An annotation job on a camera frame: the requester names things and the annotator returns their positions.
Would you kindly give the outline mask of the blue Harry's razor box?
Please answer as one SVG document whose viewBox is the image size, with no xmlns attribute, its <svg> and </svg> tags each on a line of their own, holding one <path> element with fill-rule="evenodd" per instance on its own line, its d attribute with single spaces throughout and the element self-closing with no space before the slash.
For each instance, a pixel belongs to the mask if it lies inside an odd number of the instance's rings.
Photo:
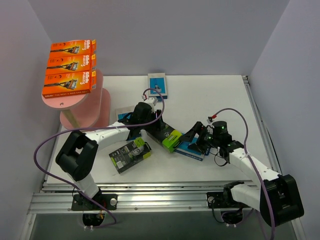
<svg viewBox="0 0 320 240">
<path fill-rule="evenodd" d="M 134 106 L 134 105 L 115 109 L 115 117 L 116 117 L 116 120 L 119 121 L 119 120 L 123 119 L 128 113 L 133 112 L 134 109 L 135 109 L 135 106 Z M 141 132 L 135 133 L 135 134 L 134 134 L 131 138 L 129 138 L 127 141 L 133 141 L 133 140 L 135 140 L 136 138 L 141 137 L 141 136 L 142 136 L 142 133 L 141 133 Z"/>
</svg>

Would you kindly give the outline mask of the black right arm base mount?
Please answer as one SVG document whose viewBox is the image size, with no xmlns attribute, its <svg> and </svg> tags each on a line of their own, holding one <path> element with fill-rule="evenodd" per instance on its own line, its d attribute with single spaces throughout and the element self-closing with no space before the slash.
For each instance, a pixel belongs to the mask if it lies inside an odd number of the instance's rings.
<svg viewBox="0 0 320 240">
<path fill-rule="evenodd" d="M 223 186 L 223 190 L 221 191 L 211 191 L 206 193 L 207 198 L 207 206 L 210 209 L 222 208 L 222 209 L 230 209 L 230 208 L 248 208 L 249 206 L 242 203 L 237 202 L 233 199 L 231 189 L 237 185 L 243 185 L 243 181 L 234 181 L 228 183 Z"/>
</svg>

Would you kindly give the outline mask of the black green Gillette Labs box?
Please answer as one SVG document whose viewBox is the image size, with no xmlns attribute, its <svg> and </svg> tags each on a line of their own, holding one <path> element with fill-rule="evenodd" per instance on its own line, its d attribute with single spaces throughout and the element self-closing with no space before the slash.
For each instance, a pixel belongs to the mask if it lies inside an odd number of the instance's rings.
<svg viewBox="0 0 320 240">
<path fill-rule="evenodd" d="M 166 123 L 163 134 L 151 135 L 147 133 L 147 135 L 159 143 L 166 151 L 172 153 L 180 145 L 180 137 L 183 134 Z"/>
</svg>

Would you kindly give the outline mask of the orange Gillette Fusion5 razor box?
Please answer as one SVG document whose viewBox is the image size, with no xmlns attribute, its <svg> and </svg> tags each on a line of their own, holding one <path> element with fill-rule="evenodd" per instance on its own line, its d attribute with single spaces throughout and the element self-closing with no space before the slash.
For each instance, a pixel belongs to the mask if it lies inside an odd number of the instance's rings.
<svg viewBox="0 0 320 240">
<path fill-rule="evenodd" d="M 52 43 L 49 57 L 58 58 L 73 55 L 93 55 L 96 51 L 97 41 L 95 39 L 71 40 Z"/>
</svg>

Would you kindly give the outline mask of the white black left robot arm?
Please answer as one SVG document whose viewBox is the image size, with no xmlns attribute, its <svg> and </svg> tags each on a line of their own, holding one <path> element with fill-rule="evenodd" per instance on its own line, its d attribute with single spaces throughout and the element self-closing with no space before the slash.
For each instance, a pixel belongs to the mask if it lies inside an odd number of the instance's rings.
<svg viewBox="0 0 320 240">
<path fill-rule="evenodd" d="M 133 139 L 141 130 L 160 120 L 163 110 L 156 110 L 150 100 L 139 102 L 132 113 L 105 129 L 82 132 L 73 130 L 58 152 L 55 162 L 73 180 L 83 194 L 83 204 L 90 210 L 102 203 L 102 193 L 91 170 L 96 154 L 117 142 Z"/>
</svg>

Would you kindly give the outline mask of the orange Gillette Fusion box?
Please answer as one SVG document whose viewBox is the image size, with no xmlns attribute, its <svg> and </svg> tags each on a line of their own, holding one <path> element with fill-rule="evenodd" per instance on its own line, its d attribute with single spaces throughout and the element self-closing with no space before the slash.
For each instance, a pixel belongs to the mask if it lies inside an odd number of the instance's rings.
<svg viewBox="0 0 320 240">
<path fill-rule="evenodd" d="M 97 71 L 46 75 L 42 88 L 45 99 L 89 94 L 97 86 Z"/>
<path fill-rule="evenodd" d="M 46 75 L 66 74 L 71 72 L 95 71 L 96 54 L 73 55 L 49 58 L 45 70 Z"/>
</svg>

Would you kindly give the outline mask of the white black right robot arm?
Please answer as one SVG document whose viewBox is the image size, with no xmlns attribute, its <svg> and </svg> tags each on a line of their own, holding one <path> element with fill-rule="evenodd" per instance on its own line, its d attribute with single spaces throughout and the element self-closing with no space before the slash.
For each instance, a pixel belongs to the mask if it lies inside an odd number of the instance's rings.
<svg viewBox="0 0 320 240">
<path fill-rule="evenodd" d="M 192 143 L 195 135 L 198 138 Z M 251 207 L 260 212 L 269 226 L 276 227 L 304 215 L 296 180 L 290 174 L 281 175 L 252 156 L 229 134 L 225 121 L 207 126 L 198 121 L 180 140 L 190 143 L 188 148 L 200 153 L 215 148 L 227 164 L 241 170 L 255 184 L 254 187 L 243 181 L 226 184 L 222 193 L 224 205 Z"/>
</svg>

